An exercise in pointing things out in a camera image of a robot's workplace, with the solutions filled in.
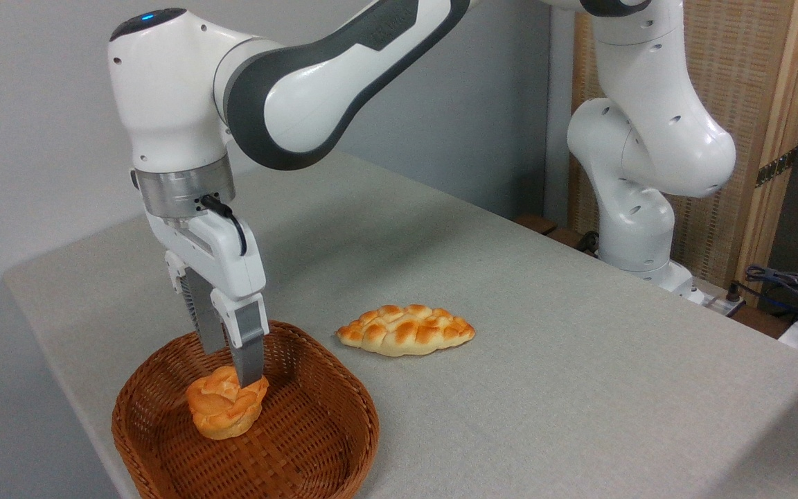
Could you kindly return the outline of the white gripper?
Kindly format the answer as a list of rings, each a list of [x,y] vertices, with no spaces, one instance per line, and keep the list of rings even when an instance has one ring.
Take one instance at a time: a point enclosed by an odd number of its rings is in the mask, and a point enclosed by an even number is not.
[[[269,322],[260,294],[266,277],[248,224],[240,223],[247,244],[241,255],[235,225],[212,212],[184,219],[179,227],[150,213],[146,218],[152,233],[168,250],[169,278],[175,292],[184,298],[205,353],[225,347],[224,323],[240,387],[258,382],[263,377]]]

